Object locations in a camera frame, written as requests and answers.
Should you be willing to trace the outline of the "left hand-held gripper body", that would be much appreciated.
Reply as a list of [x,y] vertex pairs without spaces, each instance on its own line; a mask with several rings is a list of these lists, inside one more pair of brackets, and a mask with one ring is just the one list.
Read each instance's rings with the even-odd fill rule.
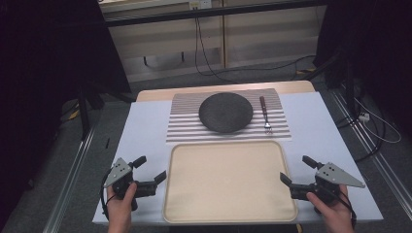
[[104,180],[103,187],[106,188],[111,186],[116,197],[123,199],[129,185],[131,183],[136,183],[137,189],[134,194],[134,200],[131,202],[131,210],[136,211],[138,209],[136,199],[155,196],[157,184],[155,183],[155,179],[149,182],[135,181],[133,178],[133,170],[136,168],[133,168],[131,163],[132,162],[126,163],[122,158],[119,158],[111,168],[107,178]]

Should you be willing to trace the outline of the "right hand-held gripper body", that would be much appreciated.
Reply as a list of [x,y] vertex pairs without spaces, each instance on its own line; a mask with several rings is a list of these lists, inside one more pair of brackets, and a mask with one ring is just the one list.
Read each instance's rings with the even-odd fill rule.
[[329,163],[321,163],[322,167],[316,169],[315,181],[309,184],[292,183],[290,185],[290,193],[292,199],[305,200],[308,198],[308,192],[314,193],[325,204],[332,204],[340,195],[339,185],[365,188],[365,184],[356,179],[337,165]]

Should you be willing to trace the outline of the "person's left hand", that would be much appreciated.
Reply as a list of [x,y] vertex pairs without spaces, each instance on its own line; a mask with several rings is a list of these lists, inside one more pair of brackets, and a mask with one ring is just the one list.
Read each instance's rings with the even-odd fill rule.
[[120,226],[131,228],[131,202],[134,200],[134,194],[137,189],[137,184],[132,183],[127,189],[124,198],[118,199],[109,186],[107,188],[107,195],[111,200],[107,204],[109,214],[109,227]]

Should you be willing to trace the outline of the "person's right hand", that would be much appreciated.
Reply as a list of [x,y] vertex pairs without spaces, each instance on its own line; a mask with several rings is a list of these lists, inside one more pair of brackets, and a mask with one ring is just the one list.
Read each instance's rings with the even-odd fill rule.
[[353,227],[351,222],[352,212],[341,202],[334,205],[327,205],[320,200],[314,193],[306,194],[308,200],[321,212],[326,232],[330,227]]

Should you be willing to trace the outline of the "white table cover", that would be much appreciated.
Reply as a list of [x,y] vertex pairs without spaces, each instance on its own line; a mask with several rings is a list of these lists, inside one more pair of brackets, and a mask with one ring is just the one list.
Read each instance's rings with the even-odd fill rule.
[[[168,143],[166,141],[169,116],[173,96],[163,101],[138,101],[131,105],[116,157],[131,162],[146,156],[147,162],[134,170],[133,176],[140,182],[152,180],[165,171],[167,178],[153,197],[143,197],[138,201],[138,209],[131,215],[135,225],[194,225],[194,224],[248,224],[248,223],[192,223],[173,224],[165,220],[163,207],[169,175],[171,152],[178,145],[210,144],[229,142],[274,141],[281,145],[288,172],[286,175],[294,183],[311,183],[315,180],[316,169],[302,161],[307,155],[317,162],[333,163],[365,184],[361,173],[338,132],[327,108],[317,92],[279,94],[281,104],[292,134],[289,141],[273,139],[244,141],[214,141],[193,143]],[[360,222],[381,219],[382,215],[368,187],[349,186],[349,197]],[[307,201],[293,200],[297,206],[297,217],[289,222],[264,223],[307,223],[319,222],[321,217]]]

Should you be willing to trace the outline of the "striped placemat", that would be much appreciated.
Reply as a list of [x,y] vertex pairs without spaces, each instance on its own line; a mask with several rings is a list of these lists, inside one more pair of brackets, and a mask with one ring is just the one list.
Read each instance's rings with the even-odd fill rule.
[[[278,93],[273,88],[227,91],[245,97],[253,107],[253,118],[244,128],[233,133],[209,130],[199,119],[199,107],[209,96],[220,92],[180,93],[173,97],[168,122],[168,143],[193,143],[214,141],[244,141],[273,139],[289,141],[292,138]],[[259,97],[264,96],[272,134],[265,134],[264,118]]]

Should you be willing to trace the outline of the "beige plastic tray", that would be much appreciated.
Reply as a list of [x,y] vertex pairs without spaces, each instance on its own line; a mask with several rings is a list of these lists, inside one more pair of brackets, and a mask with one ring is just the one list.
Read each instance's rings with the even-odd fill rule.
[[178,145],[163,216],[173,224],[292,221],[298,209],[280,180],[287,172],[274,141]]

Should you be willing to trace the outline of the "black metal stand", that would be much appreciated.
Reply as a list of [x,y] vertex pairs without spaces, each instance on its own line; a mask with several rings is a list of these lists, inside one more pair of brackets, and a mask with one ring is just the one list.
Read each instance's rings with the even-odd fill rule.
[[326,62],[306,75],[303,80],[312,81],[319,75],[324,76],[327,88],[344,86],[346,107],[349,112],[347,119],[349,124],[354,123],[359,118],[359,114],[355,104],[353,63],[348,53],[338,49]]
[[121,92],[114,91],[101,83],[97,82],[83,82],[78,88],[78,102],[79,111],[82,122],[82,140],[84,140],[91,131],[91,124],[88,116],[87,106],[90,106],[93,110],[101,110],[105,106],[105,102],[100,96],[101,93],[109,94],[116,99],[121,100],[124,103],[133,103],[134,99],[122,94]]

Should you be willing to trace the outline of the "black round plate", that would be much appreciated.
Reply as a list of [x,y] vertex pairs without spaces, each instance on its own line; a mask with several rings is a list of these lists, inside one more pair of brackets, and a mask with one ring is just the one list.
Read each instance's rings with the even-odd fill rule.
[[198,114],[202,124],[209,130],[228,134],[244,129],[251,122],[254,111],[245,97],[221,92],[206,98]]

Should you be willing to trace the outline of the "black curtain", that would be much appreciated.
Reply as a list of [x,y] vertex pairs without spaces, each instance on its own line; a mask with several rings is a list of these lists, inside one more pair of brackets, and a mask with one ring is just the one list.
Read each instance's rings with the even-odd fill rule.
[[0,0],[0,212],[42,163],[61,105],[129,84],[98,0]]
[[412,137],[412,0],[329,0],[314,64],[336,54]]

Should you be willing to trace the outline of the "light wooden cabinet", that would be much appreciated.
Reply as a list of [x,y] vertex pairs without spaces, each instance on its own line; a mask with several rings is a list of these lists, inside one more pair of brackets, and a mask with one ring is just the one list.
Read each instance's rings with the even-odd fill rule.
[[[190,10],[189,0],[98,0],[104,18]],[[212,8],[281,0],[212,0]],[[288,61],[316,52],[326,6],[112,27],[127,79],[141,82],[196,71]]]

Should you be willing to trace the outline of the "aluminium floor rail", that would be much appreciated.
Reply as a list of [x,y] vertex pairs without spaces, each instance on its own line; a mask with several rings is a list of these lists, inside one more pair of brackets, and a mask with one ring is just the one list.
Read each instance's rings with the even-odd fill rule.
[[45,225],[43,233],[58,233],[61,222],[64,219],[75,185],[79,178],[81,169],[86,159],[89,147],[92,143],[96,126],[93,125],[81,140],[81,144],[76,153],[73,164],[71,165],[69,174],[66,177],[64,185],[58,195],[58,198],[51,210],[51,214]]
[[349,124],[345,94],[333,89],[327,106],[384,220],[412,223],[412,142],[367,96],[355,102],[370,120]]

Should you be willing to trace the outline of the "white wall socket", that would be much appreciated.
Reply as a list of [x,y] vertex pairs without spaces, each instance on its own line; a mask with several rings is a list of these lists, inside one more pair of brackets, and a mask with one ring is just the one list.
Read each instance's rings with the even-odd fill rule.
[[189,0],[191,10],[203,10],[212,8],[212,0]]

